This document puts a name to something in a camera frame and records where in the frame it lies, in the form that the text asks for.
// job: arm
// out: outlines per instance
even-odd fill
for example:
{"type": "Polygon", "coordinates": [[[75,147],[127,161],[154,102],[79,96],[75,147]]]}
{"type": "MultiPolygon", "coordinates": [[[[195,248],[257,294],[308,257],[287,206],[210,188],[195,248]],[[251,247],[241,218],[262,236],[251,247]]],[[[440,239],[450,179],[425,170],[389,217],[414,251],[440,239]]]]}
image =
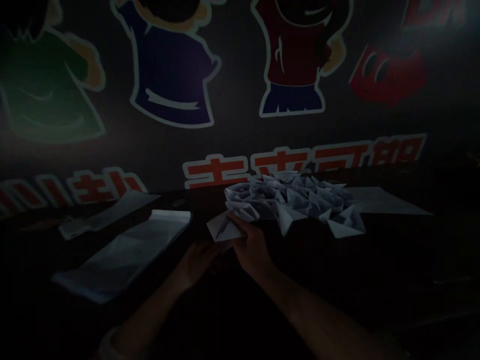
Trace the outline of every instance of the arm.
{"type": "Polygon", "coordinates": [[[281,273],[272,263],[263,232],[229,214],[246,239],[233,240],[242,268],[278,306],[317,359],[393,360],[360,325],[281,273]]]}
{"type": "Polygon", "coordinates": [[[323,73],[329,75],[336,67],[345,60],[345,50],[342,35],[333,39],[327,46],[331,49],[328,61],[321,68],[323,73]]]}
{"type": "Polygon", "coordinates": [[[88,63],[88,75],[81,80],[93,88],[99,87],[103,81],[103,71],[100,59],[96,55],[95,47],[92,44],[87,45],[78,41],[71,34],[67,35],[66,39],[67,44],[88,63]]]}
{"type": "Polygon", "coordinates": [[[177,299],[202,277],[224,245],[194,242],[165,282],[113,334],[107,344],[111,348],[100,348],[97,359],[102,353],[114,353],[118,359],[145,355],[177,299]]]}

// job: folded paper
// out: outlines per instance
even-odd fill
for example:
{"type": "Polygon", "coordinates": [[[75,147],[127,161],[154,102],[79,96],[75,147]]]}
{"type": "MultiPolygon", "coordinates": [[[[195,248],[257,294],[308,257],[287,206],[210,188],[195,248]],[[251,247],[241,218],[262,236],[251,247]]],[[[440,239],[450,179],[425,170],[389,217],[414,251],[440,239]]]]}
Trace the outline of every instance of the folded paper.
{"type": "Polygon", "coordinates": [[[188,226],[189,211],[152,210],[150,218],[118,235],[79,268],[51,280],[96,303],[119,294],[188,226]]]}

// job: forearm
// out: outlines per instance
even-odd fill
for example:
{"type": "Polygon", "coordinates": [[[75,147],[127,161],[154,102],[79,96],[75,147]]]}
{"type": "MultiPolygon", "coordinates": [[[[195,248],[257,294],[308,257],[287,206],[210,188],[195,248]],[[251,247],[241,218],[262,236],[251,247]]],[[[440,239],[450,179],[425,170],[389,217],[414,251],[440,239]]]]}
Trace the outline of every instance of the forearm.
{"type": "Polygon", "coordinates": [[[113,348],[126,357],[146,352],[182,292],[167,278],[118,328],[111,339],[113,348]]]}
{"type": "Polygon", "coordinates": [[[368,331],[279,270],[254,279],[318,359],[394,359],[368,331]]]}

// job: cartoon hand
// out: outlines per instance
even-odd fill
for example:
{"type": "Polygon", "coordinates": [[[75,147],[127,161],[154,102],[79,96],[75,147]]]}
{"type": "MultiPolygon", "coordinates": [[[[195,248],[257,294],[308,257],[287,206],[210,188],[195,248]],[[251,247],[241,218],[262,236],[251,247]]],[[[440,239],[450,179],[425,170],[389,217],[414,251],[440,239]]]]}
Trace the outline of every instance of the cartoon hand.
{"type": "Polygon", "coordinates": [[[342,62],[345,57],[341,39],[335,39],[330,44],[331,55],[325,65],[321,68],[324,73],[331,73],[342,62]]]}

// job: paper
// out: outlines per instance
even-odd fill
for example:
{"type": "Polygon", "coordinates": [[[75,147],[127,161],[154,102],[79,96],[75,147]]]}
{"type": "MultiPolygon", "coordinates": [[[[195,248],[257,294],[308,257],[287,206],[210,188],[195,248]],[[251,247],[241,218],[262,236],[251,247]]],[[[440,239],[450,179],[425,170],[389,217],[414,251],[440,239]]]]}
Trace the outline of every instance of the paper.
{"type": "Polygon", "coordinates": [[[293,191],[292,189],[287,189],[286,206],[293,210],[296,210],[301,214],[307,215],[310,207],[310,202],[298,192],[293,191]]]}
{"type": "Polygon", "coordinates": [[[331,189],[323,189],[321,187],[317,187],[316,193],[332,205],[331,211],[333,213],[339,213],[344,209],[343,199],[340,196],[332,193],[331,189]]]}
{"type": "Polygon", "coordinates": [[[381,187],[347,187],[357,201],[359,212],[372,214],[433,215],[386,192],[381,187]]]}
{"type": "MultiPolygon", "coordinates": [[[[294,221],[308,217],[328,224],[337,238],[364,234],[359,208],[352,207],[358,199],[344,186],[301,176],[297,171],[278,171],[272,176],[263,174],[262,180],[229,186],[225,189],[225,204],[248,222],[275,219],[283,236],[294,221]]],[[[226,213],[207,225],[215,241],[240,236],[236,227],[229,226],[226,213]]]]}
{"type": "Polygon", "coordinates": [[[103,304],[121,294],[188,226],[189,211],[152,210],[150,218],[117,236],[78,269],[51,280],[103,304]]]}
{"type": "Polygon", "coordinates": [[[107,210],[88,219],[77,218],[58,227],[65,240],[73,239],[87,231],[99,231],[124,216],[158,199],[160,195],[150,195],[140,191],[127,191],[120,200],[107,210]]]}
{"type": "Polygon", "coordinates": [[[242,232],[227,217],[228,212],[229,211],[222,212],[206,223],[208,231],[216,243],[243,237],[242,232]]]}
{"type": "Polygon", "coordinates": [[[281,235],[285,237],[290,230],[290,226],[294,221],[294,218],[287,211],[285,205],[278,202],[272,203],[273,213],[275,214],[275,219],[280,228],[281,235]]]}
{"type": "Polygon", "coordinates": [[[364,222],[355,205],[352,205],[334,217],[327,220],[335,239],[365,234],[364,222]]]}
{"type": "Polygon", "coordinates": [[[345,185],[347,184],[332,184],[327,181],[321,181],[319,186],[321,188],[333,189],[333,188],[343,188],[345,187],[345,185]]]}
{"type": "Polygon", "coordinates": [[[327,220],[330,219],[332,213],[333,205],[313,191],[310,192],[308,201],[311,204],[308,216],[318,219],[323,224],[327,224],[327,220]]]}
{"type": "Polygon", "coordinates": [[[234,215],[248,223],[260,219],[259,213],[248,202],[226,201],[226,208],[234,215]]]}

